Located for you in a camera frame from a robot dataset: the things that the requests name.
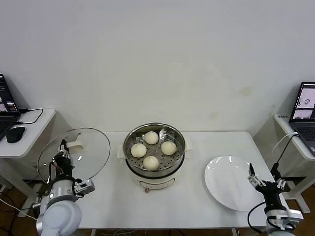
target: cable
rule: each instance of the cable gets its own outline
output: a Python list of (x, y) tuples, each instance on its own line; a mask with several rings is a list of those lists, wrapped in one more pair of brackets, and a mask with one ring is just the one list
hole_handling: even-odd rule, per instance
[(37, 108), (37, 109), (20, 109), (19, 112), (20, 113), (26, 113), (26, 112), (31, 112), (31, 111), (37, 111), (37, 110), (41, 110), (39, 116), (36, 118), (35, 121), (33, 122), (22, 122), (22, 121), (17, 121), (17, 122), (14, 122), (13, 124), (34, 124), (39, 118), (40, 116), (43, 114), (44, 110), (42, 108)]
[(274, 152), (275, 148), (279, 145), (279, 143), (281, 143), (281, 141), (282, 141), (283, 139), (285, 139), (287, 136), (289, 136), (289, 135), (291, 135), (291, 134), (297, 134), (297, 132), (293, 132), (293, 133), (287, 134), (287, 135), (285, 135), (282, 139), (280, 139), (280, 141), (279, 141), (279, 142), (274, 146), (274, 148), (272, 149), (272, 152), (271, 152), (271, 153)]
[(126, 236), (127, 236), (127, 234), (131, 234), (131, 233), (136, 232), (136, 231), (137, 231), (137, 230), (130, 231), (130, 232), (124, 232), (124, 231), (122, 231), (122, 230), (116, 230), (113, 235), (104, 234), (104, 233), (100, 233), (100, 234), (103, 235), (103, 236), (117, 236), (117, 235), (126, 235)]
[[(23, 208), (23, 209), (20, 209), (20, 210), (29, 210), (29, 209), (32, 209), (32, 207)], [(17, 210), (0, 210), (0, 212), (17, 212)]]
[(8, 195), (6, 195), (5, 193), (0, 192), (0, 196), (1, 194), (5, 195), (8, 199), (10, 199), (10, 201), (12, 202), (12, 204), (15, 206), (14, 201), (12, 200), (12, 198), (10, 198)]
[(6, 203), (4, 200), (2, 200), (1, 198), (0, 198), (0, 201), (2, 201), (4, 204), (6, 204), (6, 205), (8, 205), (8, 206), (10, 206), (10, 207), (12, 207), (12, 208), (14, 208), (14, 209), (16, 209), (16, 210), (18, 210), (19, 212), (21, 212), (22, 214), (24, 214), (25, 216), (27, 216), (27, 217), (29, 217), (29, 218), (32, 218), (32, 219), (34, 219), (35, 221), (37, 221), (37, 219), (36, 218), (34, 218), (34, 217), (32, 217), (32, 216), (29, 216), (29, 215), (27, 215), (27, 214), (25, 214), (24, 212), (22, 212), (21, 210), (19, 210), (18, 208), (16, 208), (15, 206), (12, 206), (12, 205), (10, 205), (9, 203)]
[[(21, 203), (21, 205), (19, 206), (19, 208), (21, 208), (21, 207), (24, 205), (24, 202), (26, 201), (26, 199), (27, 199), (27, 198), (25, 198), (24, 201), (22, 201), (22, 203)], [(13, 224), (14, 224), (14, 221), (15, 221), (15, 219), (16, 219), (16, 216), (18, 215), (17, 212), (18, 212), (18, 211), (16, 211), (16, 212), (14, 213), (13, 219), (12, 219), (12, 221), (11, 221), (8, 236), (9, 236), (10, 234), (13, 235), (12, 229), (13, 229)]]
[(251, 215), (251, 213), (252, 213), (256, 208), (260, 207), (260, 206), (263, 205), (263, 204), (265, 204), (265, 202), (259, 203), (258, 205), (254, 206), (253, 209), (251, 209), (251, 210), (248, 212), (248, 215), (247, 215), (247, 223), (248, 223), (248, 225), (250, 226), (250, 228), (251, 228), (252, 230), (256, 231), (256, 232), (259, 233), (259, 234), (262, 234), (262, 231), (260, 231), (259, 229), (254, 228), (254, 227), (251, 225), (251, 223), (250, 223), (250, 215)]
[(28, 181), (26, 181), (25, 182), (25, 180), (23, 180), (24, 181), (24, 183), (30, 183), (30, 182), (32, 182), (34, 179), (36, 179), (38, 177), (38, 175), (36, 175), (34, 178), (32, 178), (32, 179), (30, 179), (30, 180), (28, 180)]
[(117, 231), (114, 232), (113, 236), (116, 236), (116, 235), (127, 235), (127, 234), (131, 234), (131, 233), (133, 233), (133, 232), (136, 232), (137, 230), (130, 231), (130, 232), (123, 232), (123, 233), (119, 233), (119, 234), (117, 234)]
[(294, 137), (294, 136), (297, 136), (297, 135), (298, 135), (298, 134), (294, 134), (294, 135), (291, 136), (291, 138), (289, 139), (289, 141), (288, 141), (287, 144), (285, 145), (285, 147), (284, 147), (284, 149), (283, 149), (283, 151), (282, 151), (282, 153), (281, 153), (281, 155), (280, 155), (280, 157), (279, 157), (279, 159), (277, 160), (276, 163), (279, 163), (281, 157), (282, 157), (283, 154), (284, 154), (284, 151), (286, 150), (286, 147), (287, 147), (287, 146), (289, 145), (289, 143), (291, 142), (291, 139), (293, 139), (293, 137)]
[(3, 230), (3, 231), (5, 231), (5, 232), (7, 232), (9, 236), (13, 236), (13, 234), (12, 234), (9, 230), (6, 230), (6, 229), (3, 228), (3, 227), (0, 227), (0, 230)]
[(180, 230), (177, 230), (177, 231), (180, 232), (183, 236), (185, 236), (185, 234), (182, 231), (180, 231)]
[(60, 171), (61, 171), (61, 173), (63, 173), (63, 170), (59, 167), (59, 166), (57, 166), (56, 164), (52, 164), (54, 167), (56, 167), (56, 168), (58, 168)]

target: table leg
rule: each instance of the table leg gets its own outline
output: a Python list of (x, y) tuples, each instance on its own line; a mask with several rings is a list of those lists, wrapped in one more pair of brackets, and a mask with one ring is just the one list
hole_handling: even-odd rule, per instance
[(302, 180), (297, 186), (288, 192), (289, 196), (295, 196), (297, 194), (303, 193), (315, 182), (315, 172), (310, 173), (304, 180)]
[(3, 178), (2, 176), (0, 176), (0, 184), (2, 186), (5, 186), (7, 189), (13, 188), (12, 184), (10, 184), (8, 181), (6, 181), (5, 178)]
[(92, 229), (91, 236), (95, 236), (95, 235), (96, 235), (96, 229)]
[(17, 173), (2, 158), (0, 158), (0, 174), (8, 182), (10, 182), (14, 187), (19, 189), (27, 197), (29, 197), (33, 201), (35, 201), (38, 194), (31, 187), (29, 187), (26, 183), (24, 183), (24, 181), (22, 180), (22, 177), (19, 175), (19, 173)]
[[(299, 183), (298, 185), (295, 185), (292, 181), (288, 181), (288, 182), (287, 182), (287, 185), (288, 185), (289, 188), (292, 189), (292, 190), (294, 190), (294, 189), (297, 189), (297, 190), (298, 190), (298, 189), (300, 188), (299, 185), (300, 185), (301, 183)], [(306, 204), (305, 200), (303, 199), (302, 195), (301, 195), (300, 193), (297, 193), (297, 192), (295, 192), (295, 194), (292, 195), (292, 194), (291, 194), (291, 191), (289, 191), (289, 192), (287, 192), (287, 193), (282, 193), (284, 199), (286, 199), (286, 200), (295, 200), (295, 201), (298, 203), (298, 205), (299, 205), (299, 207), (300, 207), (300, 209), (301, 209), (301, 211), (302, 211), (303, 213), (311, 213), (311, 210), (310, 210), (310, 208), (307, 206), (307, 204)]]
[(235, 228), (232, 228), (232, 235), (233, 236), (238, 236)]
[[(35, 192), (38, 192), (42, 186), (43, 186), (42, 183), (35, 184), (33, 190)], [(32, 198), (27, 198), (23, 206), (21, 207), (21, 209), (26, 209), (26, 210), (23, 210), (22, 212), (24, 212), (25, 214), (28, 214), (31, 207), (33, 206), (33, 203), (34, 203), (34, 200)], [(19, 217), (26, 217), (26, 215), (19, 213)]]

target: steamed bun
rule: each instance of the steamed bun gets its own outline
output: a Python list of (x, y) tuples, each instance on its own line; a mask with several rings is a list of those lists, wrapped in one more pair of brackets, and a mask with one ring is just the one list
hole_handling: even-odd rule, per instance
[(147, 156), (143, 160), (143, 168), (147, 170), (157, 170), (159, 167), (158, 159), (155, 156)]
[(135, 144), (131, 147), (131, 155), (141, 158), (147, 153), (147, 148), (143, 144)]
[(158, 134), (156, 132), (150, 131), (146, 133), (144, 141), (148, 144), (156, 144), (158, 142)]
[(176, 152), (177, 147), (175, 143), (167, 141), (162, 144), (161, 150), (165, 155), (173, 155)]

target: glass lid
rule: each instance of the glass lid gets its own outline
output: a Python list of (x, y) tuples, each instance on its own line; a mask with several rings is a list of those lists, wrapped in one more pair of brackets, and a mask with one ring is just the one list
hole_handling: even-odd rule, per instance
[[(72, 172), (75, 179), (90, 179), (105, 166), (109, 154), (110, 142), (103, 132), (93, 128), (72, 129), (55, 137), (43, 149), (37, 172), (45, 183), (51, 183), (56, 174), (65, 172)], [(71, 163), (70, 170), (58, 165), (60, 157)]]

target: computer mouse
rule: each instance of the computer mouse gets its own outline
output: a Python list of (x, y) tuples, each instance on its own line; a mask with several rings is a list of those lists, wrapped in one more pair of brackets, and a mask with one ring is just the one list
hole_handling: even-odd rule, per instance
[(16, 143), (22, 138), (24, 131), (25, 131), (25, 127), (16, 127), (16, 128), (10, 129), (6, 133), (6, 140), (8, 141), (8, 143), (11, 143), (11, 144)]

